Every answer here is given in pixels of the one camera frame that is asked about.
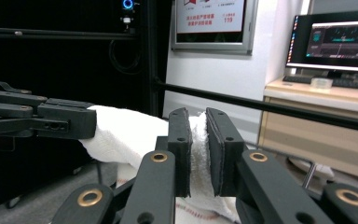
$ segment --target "wooden desk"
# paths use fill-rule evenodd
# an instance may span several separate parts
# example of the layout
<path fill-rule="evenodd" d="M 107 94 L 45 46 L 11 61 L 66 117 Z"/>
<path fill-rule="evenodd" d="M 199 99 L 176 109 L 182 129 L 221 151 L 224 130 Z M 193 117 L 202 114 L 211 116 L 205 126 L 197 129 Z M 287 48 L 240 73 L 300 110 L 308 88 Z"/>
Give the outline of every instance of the wooden desk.
<path fill-rule="evenodd" d="M 275 80 L 264 91 L 266 102 L 358 118 L 358 90 L 315 90 L 307 84 Z M 264 112 L 259 143 L 334 169 L 358 175 L 358 131 Z"/>

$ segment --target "computer monitor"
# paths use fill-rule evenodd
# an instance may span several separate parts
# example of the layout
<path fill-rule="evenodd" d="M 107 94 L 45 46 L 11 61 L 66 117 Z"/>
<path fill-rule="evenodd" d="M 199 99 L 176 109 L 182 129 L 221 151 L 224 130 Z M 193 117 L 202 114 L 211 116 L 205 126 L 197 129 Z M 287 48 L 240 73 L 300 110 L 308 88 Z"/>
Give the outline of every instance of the computer monitor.
<path fill-rule="evenodd" d="M 358 73 L 358 11 L 295 16 L 286 67 Z"/>

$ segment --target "white cloth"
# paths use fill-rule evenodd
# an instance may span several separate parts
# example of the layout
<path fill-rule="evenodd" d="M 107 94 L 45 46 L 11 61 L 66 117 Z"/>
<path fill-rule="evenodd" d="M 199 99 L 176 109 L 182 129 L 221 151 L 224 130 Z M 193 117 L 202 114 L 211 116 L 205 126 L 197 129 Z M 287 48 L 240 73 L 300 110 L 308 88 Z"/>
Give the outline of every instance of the white cloth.
<path fill-rule="evenodd" d="M 94 105 L 97 128 L 91 139 L 79 140 L 92 158 L 119 162 L 117 184 L 136 175 L 142 157 L 155 149 L 158 136 L 168 135 L 168 122 L 128 109 Z M 193 136 L 191 148 L 191 198 L 176 199 L 175 223 L 240 222 L 234 198 L 213 196 L 209 172 L 208 134 L 206 116 L 190 117 Z"/>

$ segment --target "white wall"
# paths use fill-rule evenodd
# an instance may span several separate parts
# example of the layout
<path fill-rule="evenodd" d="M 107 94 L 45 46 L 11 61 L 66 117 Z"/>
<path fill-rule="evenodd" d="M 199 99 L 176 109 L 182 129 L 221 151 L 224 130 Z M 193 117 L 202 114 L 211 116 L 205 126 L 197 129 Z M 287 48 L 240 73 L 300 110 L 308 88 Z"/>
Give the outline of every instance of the white wall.
<path fill-rule="evenodd" d="M 299 0 L 259 0 L 252 56 L 172 51 L 168 55 L 167 83 L 263 100 L 265 85 L 282 76 L 284 58 Z M 186 107 L 197 115 L 206 107 L 225 111 L 245 141 L 257 141 L 261 112 L 179 93 L 165 93 L 163 116 Z"/>

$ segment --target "keyboard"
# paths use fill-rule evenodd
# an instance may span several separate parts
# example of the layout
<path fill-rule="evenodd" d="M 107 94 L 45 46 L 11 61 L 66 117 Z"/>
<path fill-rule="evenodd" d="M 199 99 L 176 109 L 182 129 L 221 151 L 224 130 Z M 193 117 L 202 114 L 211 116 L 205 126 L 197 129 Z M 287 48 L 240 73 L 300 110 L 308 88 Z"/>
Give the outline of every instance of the keyboard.
<path fill-rule="evenodd" d="M 312 81 L 312 77 L 283 77 L 282 81 L 310 84 L 310 82 Z M 358 90 L 358 82 L 355 82 L 351 79 L 345 79 L 345 78 L 333 79 L 332 86 Z"/>

